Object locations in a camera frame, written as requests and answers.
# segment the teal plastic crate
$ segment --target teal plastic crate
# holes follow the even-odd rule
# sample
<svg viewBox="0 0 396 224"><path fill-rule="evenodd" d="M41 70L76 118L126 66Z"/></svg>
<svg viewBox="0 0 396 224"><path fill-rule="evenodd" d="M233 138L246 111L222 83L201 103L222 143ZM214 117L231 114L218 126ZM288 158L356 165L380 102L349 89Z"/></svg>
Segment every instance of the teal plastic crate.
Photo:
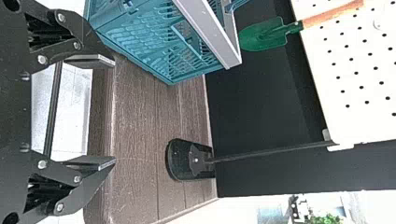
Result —
<svg viewBox="0 0 396 224"><path fill-rule="evenodd" d="M223 25L219 0L206 1ZM167 84L223 68L172 0L88 0L85 17L108 47Z"/></svg>

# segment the wooden floor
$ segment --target wooden floor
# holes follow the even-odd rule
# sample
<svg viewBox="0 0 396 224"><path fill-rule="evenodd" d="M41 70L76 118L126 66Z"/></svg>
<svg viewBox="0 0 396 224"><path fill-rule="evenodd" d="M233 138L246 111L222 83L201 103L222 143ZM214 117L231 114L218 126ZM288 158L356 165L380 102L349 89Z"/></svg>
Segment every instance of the wooden floor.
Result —
<svg viewBox="0 0 396 224"><path fill-rule="evenodd" d="M216 198L214 181L179 183L165 168L173 138L211 146L205 79L167 86L118 56L93 74L89 154L117 157L84 210L87 224L166 223Z"/></svg>

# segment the white shelf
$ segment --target white shelf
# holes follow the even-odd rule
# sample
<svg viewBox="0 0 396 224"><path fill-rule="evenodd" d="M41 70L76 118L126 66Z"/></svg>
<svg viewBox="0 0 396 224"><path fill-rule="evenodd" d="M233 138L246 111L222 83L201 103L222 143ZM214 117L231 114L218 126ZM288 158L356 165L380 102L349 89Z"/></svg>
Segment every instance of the white shelf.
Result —
<svg viewBox="0 0 396 224"><path fill-rule="evenodd" d="M291 2L302 20L350 0ZM391 2L367 1L354 14L302 31L331 138L343 146L396 139L396 33L385 23L396 15Z"/></svg>

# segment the black panel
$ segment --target black panel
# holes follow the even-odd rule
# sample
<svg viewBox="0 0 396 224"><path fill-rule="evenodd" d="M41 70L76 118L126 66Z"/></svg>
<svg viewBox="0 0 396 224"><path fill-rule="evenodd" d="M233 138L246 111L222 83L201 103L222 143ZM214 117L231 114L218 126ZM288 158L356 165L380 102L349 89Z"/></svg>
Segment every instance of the black panel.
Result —
<svg viewBox="0 0 396 224"><path fill-rule="evenodd" d="M237 26L274 16L293 22L290 1L252 0L236 12ZM302 40L288 40L285 48L243 52L242 65L206 77L216 156L322 140L326 123ZM396 180L388 180L396 170L394 146L318 148L219 164L219 196L396 188Z"/></svg>

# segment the metal rod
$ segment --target metal rod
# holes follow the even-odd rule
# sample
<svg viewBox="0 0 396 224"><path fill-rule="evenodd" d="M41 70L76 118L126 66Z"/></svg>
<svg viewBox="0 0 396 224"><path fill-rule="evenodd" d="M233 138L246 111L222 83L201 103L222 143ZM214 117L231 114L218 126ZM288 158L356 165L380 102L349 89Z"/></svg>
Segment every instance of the metal rod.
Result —
<svg viewBox="0 0 396 224"><path fill-rule="evenodd" d="M264 156L287 153L292 151L306 150L315 147L334 147L334 146L337 146L337 144L335 144L333 141L323 141L323 142L308 143L293 147L278 147L278 148L271 148L261 151L254 151L254 152L236 154L236 155L219 157L219 158L211 158L205 160L205 163L213 164L213 163L219 163L225 161L240 161L253 157L264 157Z"/></svg>
<svg viewBox="0 0 396 224"><path fill-rule="evenodd" d="M49 102L49 119L47 123L46 141L43 154L50 158L52 153L53 134L55 130L56 112L58 110L59 90L61 88L63 62L55 64L55 74L52 83L52 94Z"/></svg>

